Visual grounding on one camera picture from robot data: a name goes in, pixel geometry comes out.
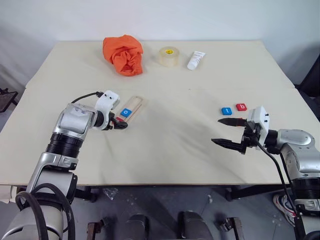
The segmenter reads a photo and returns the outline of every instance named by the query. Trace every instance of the robotic arm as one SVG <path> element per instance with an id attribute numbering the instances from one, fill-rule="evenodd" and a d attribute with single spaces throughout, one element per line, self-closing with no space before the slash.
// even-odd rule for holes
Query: robotic arm
<path id="1" fill-rule="evenodd" d="M 77 167 L 77 157 L 87 132 L 91 128 L 110 130 L 128 126 L 126 122 L 116 120 L 111 112 L 118 105 L 119 96 L 109 90 L 97 93 L 99 99 L 94 108 L 69 103 L 60 114 L 50 143 L 40 156 L 26 192 L 17 195 L 16 202 L 21 211 L 11 222 L 3 240 L 61 240 L 64 223 L 62 210 L 67 215 L 68 239 L 75 239 L 70 204 L 75 196 L 78 178 L 70 171 Z M 22 204 L 21 198 L 27 201 Z M 45 230 L 39 227 L 41 211 Z"/>
<path id="2" fill-rule="evenodd" d="M 268 155 L 280 154 L 295 198 L 292 208 L 296 212 L 294 220 L 296 239 L 312 239 L 306 238 L 308 234 L 309 236 L 318 234 L 316 236 L 319 237 L 320 152 L 315 148 L 315 138 L 303 130 L 269 130 L 269 120 L 269 114 L 262 106 L 251 110 L 248 119 L 220 119 L 218 122 L 225 125 L 244 127 L 241 143 L 222 138 L 212 139 L 212 141 L 242 154 L 246 153 L 247 147 L 261 148 Z M 277 168 L 287 193 L 279 165 Z"/>

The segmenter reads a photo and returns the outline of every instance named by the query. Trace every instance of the sneaker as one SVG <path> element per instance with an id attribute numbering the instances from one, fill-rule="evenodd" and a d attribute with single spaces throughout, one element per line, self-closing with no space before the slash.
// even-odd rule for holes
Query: sneaker
<path id="1" fill-rule="evenodd" d="M 276 208 L 283 213 L 288 223 L 294 227 L 296 214 L 292 209 L 290 202 L 288 201 L 287 195 L 276 194 L 273 196 L 272 201 Z"/>

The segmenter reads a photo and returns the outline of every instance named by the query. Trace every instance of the orange cloth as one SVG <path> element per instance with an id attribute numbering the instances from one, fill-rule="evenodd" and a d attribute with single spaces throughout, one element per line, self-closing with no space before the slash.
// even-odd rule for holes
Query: orange cloth
<path id="1" fill-rule="evenodd" d="M 105 60 L 114 65 L 117 73 L 124 76 L 142 74 L 141 54 L 144 50 L 133 36 L 106 37 L 102 52 Z"/>

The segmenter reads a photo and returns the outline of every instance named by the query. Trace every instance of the table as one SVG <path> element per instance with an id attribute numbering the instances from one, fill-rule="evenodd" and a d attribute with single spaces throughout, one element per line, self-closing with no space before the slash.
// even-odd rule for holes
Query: table
<path id="1" fill-rule="evenodd" d="M 75 170 L 79 185 L 279 184 L 273 162 L 249 148 L 245 155 L 222 148 L 211 138 L 240 142 L 242 127 L 218 123 L 221 108 L 246 118 L 263 105 L 270 129 L 302 129 L 315 137 L 320 125 L 294 85 L 260 41 L 144 41 L 144 73 L 117 74 L 102 56 L 102 42 L 59 42 L 26 90 L 0 133 L 0 184 L 26 185 L 49 143 L 60 112 L 73 99 L 95 91 L 120 95 L 119 110 L 134 95 L 147 106 L 125 130 L 91 129 Z M 180 50 L 179 64 L 164 67 L 157 53 Z M 194 50 L 206 53 L 194 71 Z M 80 103 L 94 106 L 96 97 Z"/>

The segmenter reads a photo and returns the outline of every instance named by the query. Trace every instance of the tape roll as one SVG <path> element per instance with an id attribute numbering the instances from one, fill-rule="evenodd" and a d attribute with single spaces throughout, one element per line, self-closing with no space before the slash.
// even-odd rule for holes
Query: tape roll
<path id="1" fill-rule="evenodd" d="M 159 51 L 159 63 L 166 67 L 173 67 L 178 64 L 179 50 L 173 46 L 165 46 Z"/>

